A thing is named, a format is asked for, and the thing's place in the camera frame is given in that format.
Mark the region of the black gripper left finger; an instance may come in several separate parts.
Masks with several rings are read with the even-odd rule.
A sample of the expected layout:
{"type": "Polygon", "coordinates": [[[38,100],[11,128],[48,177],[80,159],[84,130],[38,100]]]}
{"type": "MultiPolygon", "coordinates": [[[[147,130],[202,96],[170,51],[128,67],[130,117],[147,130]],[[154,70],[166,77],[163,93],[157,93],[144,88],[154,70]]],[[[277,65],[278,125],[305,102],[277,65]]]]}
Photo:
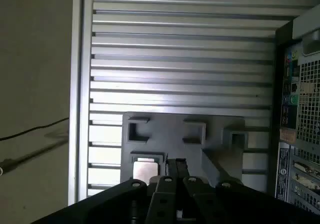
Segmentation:
{"type": "Polygon", "coordinates": [[[129,179],[36,220],[37,224],[173,224],[176,176],[129,179]]]}

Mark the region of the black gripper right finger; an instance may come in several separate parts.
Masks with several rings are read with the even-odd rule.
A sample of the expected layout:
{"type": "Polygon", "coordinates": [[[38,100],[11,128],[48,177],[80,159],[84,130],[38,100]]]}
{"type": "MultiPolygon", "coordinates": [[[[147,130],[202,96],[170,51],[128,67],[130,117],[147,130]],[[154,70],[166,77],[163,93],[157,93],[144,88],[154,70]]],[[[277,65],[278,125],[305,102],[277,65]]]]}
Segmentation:
{"type": "Polygon", "coordinates": [[[227,180],[212,187],[189,174],[187,161],[176,160],[186,193],[185,214],[198,224],[318,224],[319,215],[227,180]]]}

